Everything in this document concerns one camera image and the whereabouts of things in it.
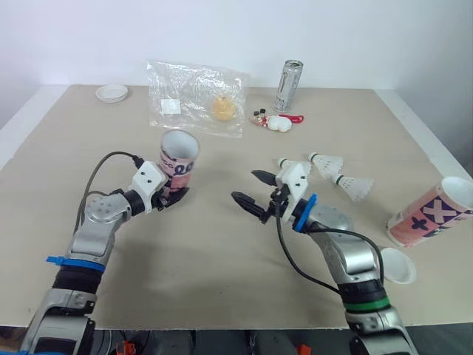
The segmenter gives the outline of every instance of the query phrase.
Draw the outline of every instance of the green ring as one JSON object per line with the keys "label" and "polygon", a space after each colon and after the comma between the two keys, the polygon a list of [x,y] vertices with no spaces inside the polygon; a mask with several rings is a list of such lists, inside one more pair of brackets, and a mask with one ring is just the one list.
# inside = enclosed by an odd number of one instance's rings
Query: green ring
{"label": "green ring", "polygon": [[342,177],[344,177],[344,176],[343,176],[343,175],[340,175],[340,176],[338,177],[337,181],[335,182],[335,184],[338,185],[338,183],[340,182],[340,180],[341,180]]}
{"label": "green ring", "polygon": [[344,303],[343,305],[347,311],[376,311],[380,308],[384,308],[391,303],[389,298],[385,297],[382,300],[366,302],[366,303]]}

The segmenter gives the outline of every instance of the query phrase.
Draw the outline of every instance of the beige table surface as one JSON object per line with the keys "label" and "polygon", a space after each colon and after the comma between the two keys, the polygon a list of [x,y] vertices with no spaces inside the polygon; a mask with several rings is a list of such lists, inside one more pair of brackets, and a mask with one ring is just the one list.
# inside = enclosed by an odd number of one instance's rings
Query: beige table surface
{"label": "beige table surface", "polygon": [[[70,87],[0,171],[0,323],[27,325],[70,242],[78,199],[97,161],[112,150],[158,159],[161,129],[148,122],[147,88],[130,87],[118,104],[96,87]],[[270,107],[274,89],[252,89],[248,114]],[[232,201],[234,190],[265,205],[271,192],[252,169],[319,151],[342,155],[344,173],[375,178],[369,197],[352,203],[315,172],[307,191],[342,210],[355,230],[382,246],[386,220],[440,180],[437,169],[379,97],[365,89],[299,89],[293,113],[306,117],[289,133],[250,122],[242,139],[196,133],[201,146],[191,191],[178,205],[130,220],[98,289],[92,318],[100,328],[346,327],[341,300],[295,273],[282,253],[274,220],[262,225]],[[126,188],[134,174],[113,158],[94,187]],[[386,282],[407,325],[473,321],[473,221],[405,252],[418,280]],[[332,282],[309,237],[285,228],[301,267]]]}

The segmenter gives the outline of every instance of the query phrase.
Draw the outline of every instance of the badminton shuttlecock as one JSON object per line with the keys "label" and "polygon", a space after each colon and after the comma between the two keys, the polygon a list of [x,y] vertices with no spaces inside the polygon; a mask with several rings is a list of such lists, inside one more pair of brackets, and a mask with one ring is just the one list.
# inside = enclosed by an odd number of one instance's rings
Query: badminton shuttlecock
{"label": "badminton shuttlecock", "polygon": [[278,159],[278,167],[281,168],[281,169],[285,168],[286,166],[289,166],[289,164],[292,164],[292,163],[302,164],[302,166],[304,167],[304,170],[307,172],[307,174],[308,175],[310,174],[311,166],[310,166],[310,163],[308,163],[307,161],[289,160],[289,159],[286,159],[286,158]]}
{"label": "badminton shuttlecock", "polygon": [[370,192],[375,182],[373,179],[358,179],[346,177],[342,174],[335,174],[332,180],[347,193],[353,202],[363,200],[368,195],[368,192]]}
{"label": "badminton shuttlecock", "polygon": [[343,165],[342,157],[331,157],[329,155],[320,155],[312,153],[309,155],[309,161],[316,166],[320,175],[327,180],[340,172]]}

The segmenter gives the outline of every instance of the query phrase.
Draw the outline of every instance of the white plate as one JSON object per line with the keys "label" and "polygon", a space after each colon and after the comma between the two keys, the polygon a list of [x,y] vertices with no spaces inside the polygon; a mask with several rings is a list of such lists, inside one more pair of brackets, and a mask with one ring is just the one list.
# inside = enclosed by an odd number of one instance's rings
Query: white plate
{"label": "white plate", "polygon": [[99,100],[112,104],[114,102],[122,101],[128,95],[128,88],[121,84],[108,84],[99,87],[95,92],[95,96]]}

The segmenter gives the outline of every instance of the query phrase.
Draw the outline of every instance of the plastic bag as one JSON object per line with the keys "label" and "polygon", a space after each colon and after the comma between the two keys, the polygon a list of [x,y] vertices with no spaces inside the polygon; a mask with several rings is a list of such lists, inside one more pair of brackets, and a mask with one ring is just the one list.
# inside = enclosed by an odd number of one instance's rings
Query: plastic bag
{"label": "plastic bag", "polygon": [[234,70],[149,61],[149,124],[240,138],[248,79]]}

